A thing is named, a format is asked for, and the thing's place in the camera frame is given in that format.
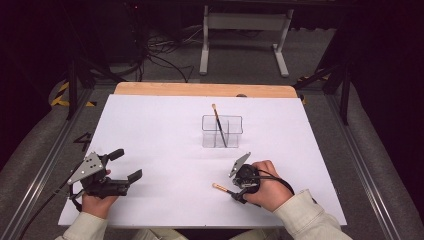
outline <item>white table surface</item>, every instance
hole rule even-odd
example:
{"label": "white table surface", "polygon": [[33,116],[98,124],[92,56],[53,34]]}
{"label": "white table surface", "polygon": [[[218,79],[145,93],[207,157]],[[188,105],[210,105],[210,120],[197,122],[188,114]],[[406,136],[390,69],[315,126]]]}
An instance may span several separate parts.
{"label": "white table surface", "polygon": [[[203,148],[202,116],[243,117],[239,148]],[[228,173],[236,159],[246,163],[270,159],[295,192],[310,189],[341,225],[346,220],[302,103],[297,98],[167,97],[110,95],[87,155],[118,148],[109,162],[112,179],[143,169],[143,177],[120,197],[109,225],[122,228],[255,228],[282,226],[272,213],[241,204],[212,187],[239,192]],[[78,215],[67,201],[59,225]]]}

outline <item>white sleeve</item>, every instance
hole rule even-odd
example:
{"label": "white sleeve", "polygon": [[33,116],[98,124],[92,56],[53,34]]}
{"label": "white sleeve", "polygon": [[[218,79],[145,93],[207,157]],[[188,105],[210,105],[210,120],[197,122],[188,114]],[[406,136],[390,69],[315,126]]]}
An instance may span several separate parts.
{"label": "white sleeve", "polygon": [[351,239],[340,230],[336,218],[314,203],[309,190],[291,197],[274,211],[296,240]]}
{"label": "white sleeve", "polygon": [[102,240],[107,220],[81,212],[74,223],[56,240]]}

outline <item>human hand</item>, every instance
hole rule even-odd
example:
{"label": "human hand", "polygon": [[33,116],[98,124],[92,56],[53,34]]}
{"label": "human hand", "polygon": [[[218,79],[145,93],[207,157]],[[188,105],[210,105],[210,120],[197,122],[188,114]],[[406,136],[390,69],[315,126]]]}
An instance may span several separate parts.
{"label": "human hand", "polygon": [[106,219],[109,209],[119,196],[108,196],[103,199],[95,196],[82,195],[82,211],[99,218]]}
{"label": "human hand", "polygon": [[[255,162],[252,166],[280,178],[270,160]],[[262,171],[259,171],[260,176],[269,176]],[[271,179],[261,179],[259,190],[254,194],[246,193],[243,195],[243,198],[250,203],[259,204],[266,210],[273,212],[292,196],[293,194],[290,190],[280,182]]]}

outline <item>person's right hand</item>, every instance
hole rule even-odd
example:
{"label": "person's right hand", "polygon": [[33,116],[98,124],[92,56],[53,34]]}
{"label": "person's right hand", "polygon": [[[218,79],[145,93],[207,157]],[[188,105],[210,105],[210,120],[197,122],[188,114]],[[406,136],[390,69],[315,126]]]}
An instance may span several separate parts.
{"label": "person's right hand", "polygon": [[[274,177],[280,177],[270,160],[255,162],[252,166],[258,170],[269,172]],[[261,171],[259,171],[259,175],[269,176]],[[280,182],[271,179],[261,179],[259,190],[254,194],[246,193],[243,195],[243,198],[250,203],[259,204],[266,210],[273,212],[292,196],[293,194],[290,190]]]}

